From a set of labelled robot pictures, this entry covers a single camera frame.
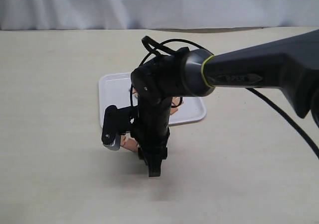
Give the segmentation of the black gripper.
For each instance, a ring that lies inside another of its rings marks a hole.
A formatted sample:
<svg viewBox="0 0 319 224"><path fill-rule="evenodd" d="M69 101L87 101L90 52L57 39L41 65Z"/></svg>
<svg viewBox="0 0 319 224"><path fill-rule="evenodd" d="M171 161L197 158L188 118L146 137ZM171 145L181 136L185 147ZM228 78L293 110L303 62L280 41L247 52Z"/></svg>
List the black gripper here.
<svg viewBox="0 0 319 224"><path fill-rule="evenodd" d="M131 136L137 141L138 158L148 166L149 177L161 176L162 161L167 159L167 142L170 130L167 127L163 134L146 130L141 125L133 125Z"/></svg>

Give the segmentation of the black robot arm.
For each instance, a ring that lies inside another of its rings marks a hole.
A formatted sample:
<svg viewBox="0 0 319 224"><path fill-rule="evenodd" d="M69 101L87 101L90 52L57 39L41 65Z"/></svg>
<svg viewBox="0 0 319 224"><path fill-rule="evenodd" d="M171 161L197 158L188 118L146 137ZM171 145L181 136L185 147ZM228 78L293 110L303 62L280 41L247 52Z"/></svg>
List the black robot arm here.
<svg viewBox="0 0 319 224"><path fill-rule="evenodd" d="M217 87L279 89L296 115L319 120L319 32L301 35L214 55L204 48L172 50L150 37L142 39L154 58L131 73L137 91L136 131L139 157L149 176L161 174L167 157L168 119L173 97L205 97Z"/></svg>

